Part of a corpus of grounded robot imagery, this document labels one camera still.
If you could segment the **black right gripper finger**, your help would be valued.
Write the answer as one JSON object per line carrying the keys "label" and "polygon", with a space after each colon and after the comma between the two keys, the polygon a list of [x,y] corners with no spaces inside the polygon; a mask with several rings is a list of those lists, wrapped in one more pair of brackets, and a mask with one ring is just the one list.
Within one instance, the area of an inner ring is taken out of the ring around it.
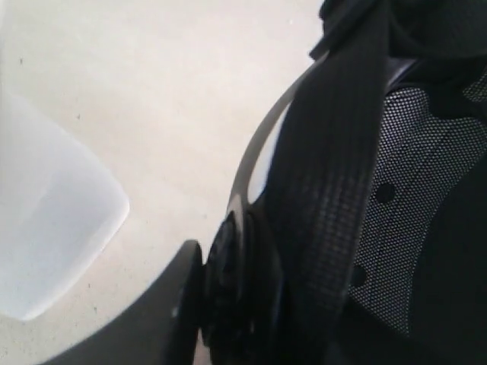
{"label": "black right gripper finger", "polygon": [[47,364],[191,364],[202,299],[202,250],[187,240],[161,275],[108,325]]}

